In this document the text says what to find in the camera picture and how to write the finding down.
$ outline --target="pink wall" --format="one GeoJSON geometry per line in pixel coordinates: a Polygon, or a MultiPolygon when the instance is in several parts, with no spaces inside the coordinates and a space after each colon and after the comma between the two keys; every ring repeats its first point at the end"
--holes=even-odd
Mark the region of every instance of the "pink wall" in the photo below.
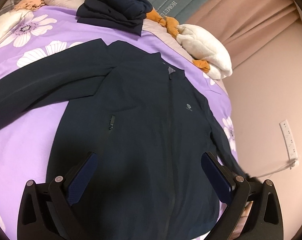
{"type": "Polygon", "coordinates": [[[288,120],[299,166],[271,177],[281,203],[284,239],[302,224],[302,25],[294,23],[225,79],[233,111],[239,162],[258,176],[286,164],[279,123],[288,120]]]}

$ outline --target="bed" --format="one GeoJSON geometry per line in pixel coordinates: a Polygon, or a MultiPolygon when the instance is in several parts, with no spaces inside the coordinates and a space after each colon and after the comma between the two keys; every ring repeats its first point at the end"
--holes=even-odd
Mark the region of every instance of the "bed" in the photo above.
{"type": "MultiPolygon", "coordinates": [[[[6,1],[0,0],[0,10],[6,1]]],[[[302,11],[302,0],[295,1],[302,11]]],[[[233,134],[231,103],[223,83],[196,68],[191,63],[192,57],[157,23],[145,20],[142,36],[136,38],[116,30],[79,24],[75,9],[52,5],[25,11],[15,21],[19,24],[7,27],[13,29],[0,39],[0,79],[31,62],[93,39],[102,38],[107,44],[122,40],[148,53],[161,52],[164,60],[184,69],[192,85],[208,99],[221,127],[233,134]],[[27,32],[15,36],[21,29],[27,32]]],[[[0,227],[11,240],[16,239],[17,214],[26,181],[46,180],[48,154],[66,106],[67,102],[62,102],[34,109],[0,130],[0,227]]],[[[234,137],[229,140],[237,158],[234,137]]]]}

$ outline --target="wrinkled orange cloth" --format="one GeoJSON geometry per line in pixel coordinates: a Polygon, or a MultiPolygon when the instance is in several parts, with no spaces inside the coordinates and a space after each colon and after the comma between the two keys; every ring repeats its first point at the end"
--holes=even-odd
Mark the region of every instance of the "wrinkled orange cloth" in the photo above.
{"type": "Polygon", "coordinates": [[[177,26],[179,25],[179,22],[172,18],[172,17],[163,17],[153,8],[153,10],[149,13],[147,13],[147,19],[157,22],[162,27],[165,27],[167,32],[173,37],[176,38],[176,36],[179,34],[177,30],[177,26]]]}
{"type": "Polygon", "coordinates": [[[210,65],[206,60],[193,60],[193,64],[202,70],[205,74],[210,71],[210,65]]]}
{"type": "Polygon", "coordinates": [[[177,30],[179,22],[175,18],[168,16],[165,17],[165,20],[167,32],[176,39],[176,36],[179,34],[179,31],[177,30]]]}
{"type": "Polygon", "coordinates": [[[147,13],[147,19],[157,22],[162,27],[166,28],[166,21],[163,19],[163,17],[158,14],[158,12],[153,8],[153,10],[149,13],[147,13]]]}
{"type": "Polygon", "coordinates": [[[20,9],[27,9],[30,11],[35,11],[43,5],[45,5],[43,0],[21,0],[14,6],[14,10],[18,11],[20,9]]]}

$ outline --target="cable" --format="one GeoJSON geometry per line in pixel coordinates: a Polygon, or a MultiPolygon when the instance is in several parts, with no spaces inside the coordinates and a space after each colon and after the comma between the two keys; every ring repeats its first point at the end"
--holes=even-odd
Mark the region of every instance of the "cable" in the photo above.
{"type": "Polygon", "coordinates": [[[284,170],[286,170],[286,169],[288,169],[288,168],[290,168],[290,167],[294,167],[296,162],[297,162],[297,159],[293,159],[290,163],[288,163],[288,164],[286,164],[286,165],[280,167],[278,170],[273,171],[273,172],[270,172],[270,173],[263,174],[263,175],[261,175],[261,176],[258,176],[257,178],[259,179],[259,178],[261,178],[261,177],[266,177],[266,176],[268,176],[268,175],[273,175],[273,174],[278,173],[278,172],[280,172],[280,171],[284,171],[284,170]]]}

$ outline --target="pink curtain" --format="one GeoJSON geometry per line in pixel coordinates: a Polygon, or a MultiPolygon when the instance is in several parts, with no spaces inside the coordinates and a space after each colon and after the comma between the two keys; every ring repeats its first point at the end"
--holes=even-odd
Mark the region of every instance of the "pink curtain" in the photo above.
{"type": "Polygon", "coordinates": [[[219,39],[235,68],[298,18],[293,0],[209,0],[187,23],[219,39]]]}

